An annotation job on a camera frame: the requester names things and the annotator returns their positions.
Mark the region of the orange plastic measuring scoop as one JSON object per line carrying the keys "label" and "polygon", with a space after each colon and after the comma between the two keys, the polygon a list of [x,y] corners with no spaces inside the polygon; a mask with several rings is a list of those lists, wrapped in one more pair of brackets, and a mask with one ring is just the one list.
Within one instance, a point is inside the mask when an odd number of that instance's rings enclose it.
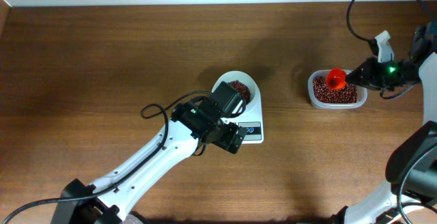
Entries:
{"label": "orange plastic measuring scoop", "polygon": [[346,72],[344,70],[334,68],[326,77],[326,86],[332,90],[343,89],[346,85]]}

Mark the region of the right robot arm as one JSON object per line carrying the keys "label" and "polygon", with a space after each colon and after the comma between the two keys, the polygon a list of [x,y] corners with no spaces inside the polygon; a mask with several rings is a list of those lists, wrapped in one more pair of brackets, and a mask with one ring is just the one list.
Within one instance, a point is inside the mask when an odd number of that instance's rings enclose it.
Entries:
{"label": "right robot arm", "polygon": [[436,23],[414,30],[407,59],[394,61],[383,32],[371,40],[373,57],[343,78],[343,82],[383,94],[416,84],[423,87],[423,124],[390,156],[386,180],[372,194],[332,216],[333,223],[410,222],[408,213],[436,211]]}

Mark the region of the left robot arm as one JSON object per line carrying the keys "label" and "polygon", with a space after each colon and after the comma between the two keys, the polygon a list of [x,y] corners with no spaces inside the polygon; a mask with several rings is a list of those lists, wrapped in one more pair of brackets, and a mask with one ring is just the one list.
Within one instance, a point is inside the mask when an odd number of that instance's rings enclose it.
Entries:
{"label": "left robot arm", "polygon": [[246,99],[228,83],[177,104],[158,134],[111,173],[85,186],[73,180],[57,204],[52,223],[138,223],[132,209],[168,170],[212,143],[238,152],[245,128],[229,122],[244,113]]}

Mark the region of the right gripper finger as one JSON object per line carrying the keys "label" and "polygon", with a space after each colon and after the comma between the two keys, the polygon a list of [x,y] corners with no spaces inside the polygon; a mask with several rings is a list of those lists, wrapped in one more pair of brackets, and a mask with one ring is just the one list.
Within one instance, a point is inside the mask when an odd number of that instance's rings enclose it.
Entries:
{"label": "right gripper finger", "polygon": [[363,80],[362,76],[347,75],[346,82],[360,87],[365,86],[365,81]]}
{"label": "right gripper finger", "polygon": [[364,61],[359,67],[355,68],[347,77],[366,77],[368,75],[368,61]]}

